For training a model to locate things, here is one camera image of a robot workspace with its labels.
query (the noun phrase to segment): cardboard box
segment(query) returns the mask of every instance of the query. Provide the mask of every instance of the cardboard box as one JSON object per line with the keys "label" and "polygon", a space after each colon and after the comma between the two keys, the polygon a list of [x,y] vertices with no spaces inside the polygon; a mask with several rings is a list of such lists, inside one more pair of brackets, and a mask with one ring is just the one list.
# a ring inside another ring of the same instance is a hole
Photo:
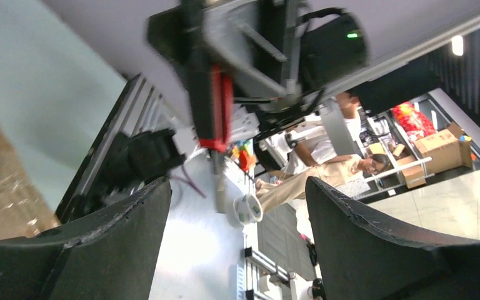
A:
{"label": "cardboard box", "polygon": [[374,144],[370,144],[367,148],[369,154],[385,154],[385,150],[382,147],[382,144],[379,142],[375,142]]}
{"label": "cardboard box", "polygon": [[428,174],[437,174],[459,166],[472,167],[470,142],[461,142],[464,131],[455,123],[447,129],[414,142],[423,158],[432,157],[426,163]]}
{"label": "cardboard box", "polygon": [[464,130],[459,127],[455,122],[448,127],[450,132],[459,140],[459,150],[461,152],[462,165],[467,168],[474,167],[474,161],[472,160],[472,139],[468,138],[465,141],[460,141],[461,136],[465,136]]}
{"label": "cardboard box", "polygon": [[58,225],[0,131],[0,239],[33,237]]}
{"label": "cardboard box", "polygon": [[[408,156],[397,160],[396,162],[398,166],[403,166],[414,161],[416,161],[414,156]],[[424,178],[424,168],[422,166],[413,166],[402,170],[402,176],[404,177],[406,186],[409,189],[426,184],[426,178]]]}
{"label": "cardboard box", "polygon": [[396,145],[396,147],[394,148],[394,150],[391,153],[396,159],[398,159],[402,155],[402,152],[404,152],[405,148],[406,147],[404,146],[404,144],[398,144],[398,145]]}

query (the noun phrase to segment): white shirt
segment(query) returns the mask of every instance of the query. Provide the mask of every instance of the white shirt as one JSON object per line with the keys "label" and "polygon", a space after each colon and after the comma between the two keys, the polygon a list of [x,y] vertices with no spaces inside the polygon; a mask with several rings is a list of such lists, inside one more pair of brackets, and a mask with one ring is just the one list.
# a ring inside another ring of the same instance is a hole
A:
{"label": "white shirt", "polygon": [[[361,120],[359,117],[356,119],[344,119],[347,130],[350,132],[352,140],[356,141],[359,139],[359,134],[361,132]],[[309,125],[302,126],[296,129],[297,132],[303,130],[311,129],[312,127],[318,126],[321,123],[317,124],[316,122],[308,122]],[[312,158],[318,163],[322,164],[332,158],[337,156],[336,151],[332,145],[332,142],[328,138],[327,134],[322,136],[314,137],[313,139],[308,139],[303,142],[305,146],[311,151]],[[304,162],[299,158],[295,151],[290,153],[290,158],[288,164],[282,169],[286,174],[299,174],[309,167],[304,164]]]}

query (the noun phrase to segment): red bag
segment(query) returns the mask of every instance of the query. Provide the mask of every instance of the red bag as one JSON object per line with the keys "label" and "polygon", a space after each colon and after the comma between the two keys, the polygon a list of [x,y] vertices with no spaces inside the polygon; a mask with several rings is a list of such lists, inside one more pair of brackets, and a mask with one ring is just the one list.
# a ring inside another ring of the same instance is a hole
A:
{"label": "red bag", "polygon": [[416,111],[409,102],[395,106],[392,113],[410,141],[416,141],[437,132],[433,128],[433,123],[423,113]]}

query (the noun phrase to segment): black mount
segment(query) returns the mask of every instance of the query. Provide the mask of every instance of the black mount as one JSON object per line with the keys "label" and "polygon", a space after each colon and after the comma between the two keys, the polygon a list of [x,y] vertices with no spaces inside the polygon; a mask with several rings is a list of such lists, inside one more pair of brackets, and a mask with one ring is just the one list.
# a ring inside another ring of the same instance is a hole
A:
{"label": "black mount", "polygon": [[73,197],[72,201],[79,203],[77,209],[61,216],[62,223],[112,204],[114,198],[108,200],[108,197],[113,193],[124,194],[128,189],[141,183],[146,185],[182,165],[186,157],[179,153],[173,141],[175,133],[172,129],[145,131],[133,137],[117,133],[89,191]]}

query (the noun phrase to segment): white strip light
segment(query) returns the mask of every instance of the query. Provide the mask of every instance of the white strip light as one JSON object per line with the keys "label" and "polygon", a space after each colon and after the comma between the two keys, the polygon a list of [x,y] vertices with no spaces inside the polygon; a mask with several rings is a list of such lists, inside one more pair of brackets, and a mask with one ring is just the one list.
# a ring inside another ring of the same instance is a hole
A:
{"label": "white strip light", "polygon": [[463,45],[463,37],[462,36],[452,37],[452,52],[454,53],[454,55],[463,56],[464,45]]}

